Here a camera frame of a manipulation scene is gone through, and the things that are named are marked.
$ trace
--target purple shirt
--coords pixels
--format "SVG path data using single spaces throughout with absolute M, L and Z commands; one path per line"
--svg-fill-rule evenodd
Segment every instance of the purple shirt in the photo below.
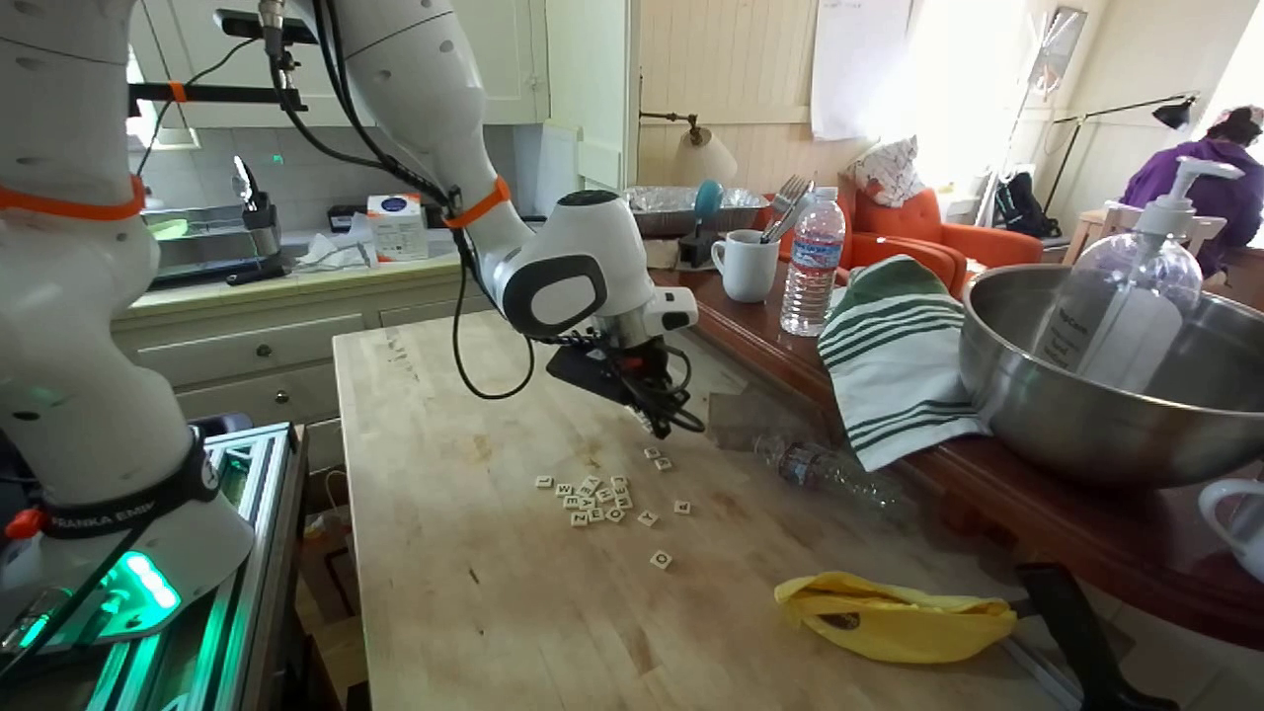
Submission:
M 1211 277 L 1256 238 L 1261 230 L 1261 197 L 1264 197 L 1264 168 L 1261 161 L 1227 140 L 1227 138 L 1200 138 L 1157 148 L 1127 186 L 1127 203 L 1149 203 L 1152 197 L 1167 193 L 1178 182 L 1178 156 L 1204 156 L 1204 161 L 1232 161 L 1239 164 L 1235 182 L 1196 178 L 1190 202 L 1204 218 L 1223 218 L 1223 230 L 1196 252 L 1196 265 Z

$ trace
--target drawer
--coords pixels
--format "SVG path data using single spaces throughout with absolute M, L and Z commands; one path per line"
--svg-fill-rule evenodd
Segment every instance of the drawer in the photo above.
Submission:
M 183 336 L 163 342 L 137 342 L 134 361 L 163 369 L 176 392 L 218 380 L 242 380 L 262 369 L 285 369 L 300 361 L 331 360 L 331 336 L 359 330 L 362 313 L 341 313 L 320 321 L 223 326 L 204 336 Z
M 320 368 L 291 368 L 213 387 L 176 392 L 183 410 L 188 423 L 219 419 L 219 413 L 247 413 L 262 423 L 309 423 L 320 410 Z

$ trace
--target paper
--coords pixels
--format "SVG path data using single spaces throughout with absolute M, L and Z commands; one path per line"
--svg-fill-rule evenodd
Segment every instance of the paper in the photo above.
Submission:
M 865 138 L 907 45 L 907 0 L 816 0 L 808 124 L 816 140 Z

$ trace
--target stainless steel bowl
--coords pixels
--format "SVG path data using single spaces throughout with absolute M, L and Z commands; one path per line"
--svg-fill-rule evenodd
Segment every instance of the stainless steel bowl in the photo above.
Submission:
M 1128 393 L 1031 356 L 1065 267 L 990 267 L 969 290 L 961 376 L 1036 466 L 1110 491 L 1190 484 L 1264 452 L 1264 314 L 1200 296 Z

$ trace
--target person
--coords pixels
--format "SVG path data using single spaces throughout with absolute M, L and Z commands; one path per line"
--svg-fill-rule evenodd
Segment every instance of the person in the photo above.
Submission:
M 1264 164 L 1248 153 L 1264 123 L 1261 105 L 1227 110 L 1200 140 L 1157 148 L 1127 186 L 1127 203 L 1149 203 L 1178 182 L 1178 156 L 1210 156 L 1239 164 L 1235 182 L 1196 178 L 1190 202 L 1200 218 L 1223 218 L 1223 230 L 1200 243 L 1196 265 L 1216 277 L 1235 260 L 1261 230 Z

